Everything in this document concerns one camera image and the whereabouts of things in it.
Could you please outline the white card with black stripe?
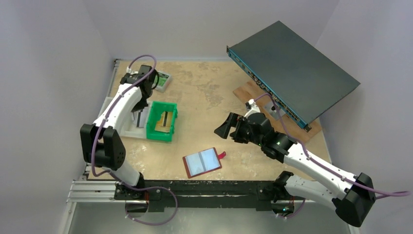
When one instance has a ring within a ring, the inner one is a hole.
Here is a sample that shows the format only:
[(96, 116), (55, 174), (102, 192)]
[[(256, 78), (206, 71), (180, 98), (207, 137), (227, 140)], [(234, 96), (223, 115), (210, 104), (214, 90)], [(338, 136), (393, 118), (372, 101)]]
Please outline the white card with black stripe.
[(141, 128), (141, 118), (143, 110), (139, 110), (134, 113), (134, 123), (137, 128)]

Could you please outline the red card holder wallet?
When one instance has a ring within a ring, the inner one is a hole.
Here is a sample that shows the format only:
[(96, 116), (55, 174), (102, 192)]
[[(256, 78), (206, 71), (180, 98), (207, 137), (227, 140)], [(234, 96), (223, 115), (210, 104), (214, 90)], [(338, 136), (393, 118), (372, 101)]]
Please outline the red card holder wallet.
[(194, 178), (222, 168), (221, 159), (226, 152), (217, 153), (215, 147), (193, 153), (182, 158), (188, 178)]

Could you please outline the gold card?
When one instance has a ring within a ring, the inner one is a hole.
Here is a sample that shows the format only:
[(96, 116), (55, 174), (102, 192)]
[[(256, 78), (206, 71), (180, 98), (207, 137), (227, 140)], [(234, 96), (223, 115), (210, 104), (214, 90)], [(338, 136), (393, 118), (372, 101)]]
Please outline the gold card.
[(161, 133), (170, 133), (173, 112), (164, 111), (157, 121), (154, 130)]

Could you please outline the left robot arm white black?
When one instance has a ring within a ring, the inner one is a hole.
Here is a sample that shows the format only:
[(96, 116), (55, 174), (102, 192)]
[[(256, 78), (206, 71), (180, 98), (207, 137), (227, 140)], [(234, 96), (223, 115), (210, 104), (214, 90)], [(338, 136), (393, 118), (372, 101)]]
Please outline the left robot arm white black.
[(131, 112), (149, 105), (147, 99), (152, 95), (157, 74), (155, 68), (149, 65), (141, 65), (137, 72), (127, 68), (108, 107), (92, 124), (81, 126), (83, 159), (91, 164), (95, 177), (99, 176), (95, 171), (99, 167), (124, 186), (137, 191), (144, 190), (143, 175), (126, 161), (126, 148), (120, 132)]

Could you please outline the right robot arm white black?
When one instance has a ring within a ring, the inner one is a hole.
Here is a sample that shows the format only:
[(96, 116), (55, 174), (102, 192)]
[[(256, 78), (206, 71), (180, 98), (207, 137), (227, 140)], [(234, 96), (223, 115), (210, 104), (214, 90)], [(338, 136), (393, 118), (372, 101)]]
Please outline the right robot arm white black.
[(214, 133), (223, 139), (231, 137), (237, 143), (256, 144), (267, 157), (306, 173), (312, 181), (289, 175), (280, 176), (277, 183), (289, 195), (321, 203), (347, 224), (360, 227), (376, 201), (371, 177), (346, 172), (304, 150), (298, 140), (275, 131), (254, 100), (246, 106), (245, 115), (230, 113)]

